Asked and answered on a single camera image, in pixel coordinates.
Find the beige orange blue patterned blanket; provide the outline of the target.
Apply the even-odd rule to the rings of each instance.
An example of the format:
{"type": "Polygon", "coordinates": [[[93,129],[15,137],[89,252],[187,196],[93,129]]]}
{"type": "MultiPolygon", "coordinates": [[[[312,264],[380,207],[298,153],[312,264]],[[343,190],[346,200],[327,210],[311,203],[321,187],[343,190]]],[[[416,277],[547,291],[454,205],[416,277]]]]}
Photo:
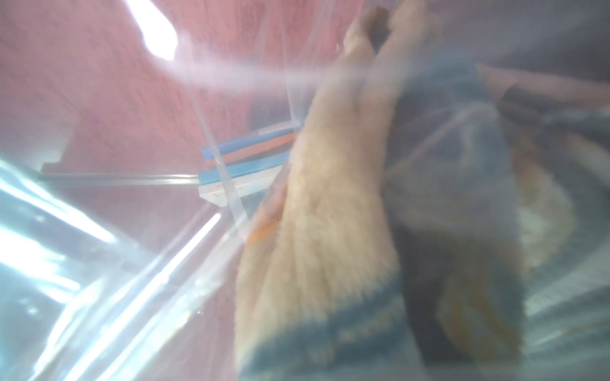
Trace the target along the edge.
{"type": "Polygon", "coordinates": [[[609,378],[609,4],[349,27],[238,268],[240,380],[609,378]]]}

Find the clear plastic vacuum bag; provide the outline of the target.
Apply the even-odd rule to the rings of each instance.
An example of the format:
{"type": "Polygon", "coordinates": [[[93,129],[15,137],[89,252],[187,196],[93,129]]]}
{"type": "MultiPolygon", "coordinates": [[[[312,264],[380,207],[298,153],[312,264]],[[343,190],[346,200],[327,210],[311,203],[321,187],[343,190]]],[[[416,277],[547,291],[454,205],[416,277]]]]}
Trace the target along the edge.
{"type": "Polygon", "coordinates": [[[401,2],[2,2],[1,378],[240,380],[238,268],[273,184],[239,198],[217,147],[290,121],[232,164],[291,154],[351,24],[401,2]],[[228,206],[38,181],[213,169],[228,206]]]}

